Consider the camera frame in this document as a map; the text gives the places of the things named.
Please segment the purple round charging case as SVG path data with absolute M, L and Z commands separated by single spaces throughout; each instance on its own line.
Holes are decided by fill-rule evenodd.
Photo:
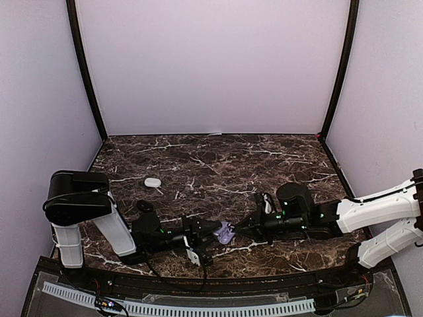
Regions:
M 235 225 L 222 221 L 221 226 L 213 231 L 213 237 L 222 245 L 230 243 L 235 235 Z

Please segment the black earbud charging case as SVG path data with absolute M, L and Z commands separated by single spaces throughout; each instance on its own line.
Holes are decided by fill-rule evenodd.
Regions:
M 136 203 L 137 209 L 142 213 L 152 213 L 154 212 L 154 206 L 145 200 L 139 200 Z

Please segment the white earbud charging case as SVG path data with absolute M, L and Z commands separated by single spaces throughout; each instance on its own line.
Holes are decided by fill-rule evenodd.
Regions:
M 146 178 L 144 180 L 144 185 L 148 188 L 159 188 L 162 182 L 158 178 Z

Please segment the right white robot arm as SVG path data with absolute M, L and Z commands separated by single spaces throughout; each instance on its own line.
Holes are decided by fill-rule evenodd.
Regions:
M 345 287 L 385 258 L 422 240 L 422 169 L 389 190 L 364 197 L 345 197 L 316 204 L 304 184 L 286 183 L 276 191 L 281 209 L 268 193 L 254 196 L 256 210 L 236 224 L 234 231 L 255 242 L 273 243 L 279 234 L 301 232 L 309 238 L 328 240 L 371 225 L 394 221 L 381 234 L 348 249 L 346 265 L 337 273 Z

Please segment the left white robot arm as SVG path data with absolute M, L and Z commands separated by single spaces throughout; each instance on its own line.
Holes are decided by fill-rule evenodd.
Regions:
M 150 255 L 172 249 L 186 250 L 193 264 L 210 265 L 212 258 L 206 248 L 223 226 L 220 221 L 183 216 L 181 227 L 165 230 L 152 204 L 144 200 L 137 203 L 139 217 L 128 224 L 119 212 L 107 176 L 98 172 L 54 172 L 42 208 L 54 228 L 67 276 L 79 288 L 93 283 L 92 271 L 84 266 L 81 223 L 92 221 L 125 265 L 146 263 Z

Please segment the right black frame post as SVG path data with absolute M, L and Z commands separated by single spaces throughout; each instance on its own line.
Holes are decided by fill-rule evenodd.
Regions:
M 346 72 L 347 72 L 347 68 L 348 68 L 348 64 L 350 60 L 350 54 L 352 51 L 352 45 L 353 45 L 354 35 L 356 31 L 356 23 L 358 19 L 359 7 L 360 7 L 360 0 L 350 1 L 346 31 L 344 35 L 344 42 L 342 46 L 340 61 L 338 64 L 338 70 L 336 73 L 336 78 L 334 81 L 334 86 L 333 86 L 332 94 L 328 104 L 326 116 L 323 122 L 323 126 L 319 133 L 319 136 L 320 136 L 319 140 L 321 143 L 324 143 L 328 137 L 328 134 L 329 134 L 329 131 L 335 116 L 336 108 L 340 100 L 340 95 L 342 92 L 342 87 L 344 84 L 344 80 L 345 80 L 345 76 L 346 76 Z

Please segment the black frame post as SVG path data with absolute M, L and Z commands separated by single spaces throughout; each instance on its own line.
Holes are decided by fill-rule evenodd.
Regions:
M 338 64 L 338 70 L 336 73 L 336 78 L 334 81 L 334 86 L 333 86 L 332 94 L 328 104 L 326 116 L 323 122 L 323 126 L 319 133 L 319 136 L 320 136 L 319 140 L 321 143 L 324 143 L 328 137 L 328 134 L 329 134 L 329 131 L 335 116 L 336 108 L 340 100 L 340 95 L 342 92 L 342 87 L 344 84 L 344 80 L 345 80 L 345 76 L 346 76 L 346 72 L 347 72 L 347 68 L 348 68 L 348 64 L 350 60 L 350 54 L 352 51 L 352 45 L 353 45 L 354 35 L 356 31 L 356 23 L 358 19 L 359 7 L 360 7 L 360 0 L 350 1 L 346 31 L 344 35 L 344 42 L 342 46 L 340 61 Z
M 74 0 L 66 0 L 65 4 L 67 7 L 67 15 L 73 40 L 73 46 L 79 66 L 79 71 L 83 81 L 83 86 L 87 95 L 87 100 L 89 102 L 91 113 L 93 115 L 98 134 L 100 135 L 100 139 L 102 142 L 105 142 L 108 139 L 108 134 L 106 132 L 106 127 L 100 113 L 100 107 L 96 99 L 94 86 L 91 81 L 91 74 L 85 55 L 81 28 L 79 26 L 77 4 Z

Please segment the left black frame post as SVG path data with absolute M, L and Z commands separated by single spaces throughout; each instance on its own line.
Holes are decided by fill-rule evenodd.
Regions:
M 93 115 L 98 134 L 100 135 L 100 139 L 102 142 L 105 142 L 108 139 L 108 134 L 106 132 L 106 127 L 100 113 L 100 107 L 96 99 L 94 86 L 91 81 L 91 74 L 85 55 L 81 28 L 79 26 L 77 4 L 74 0 L 66 0 L 65 4 L 67 7 L 67 15 L 73 40 L 73 46 L 79 66 L 79 71 L 83 81 L 83 86 L 87 95 L 87 100 L 89 102 L 91 113 Z

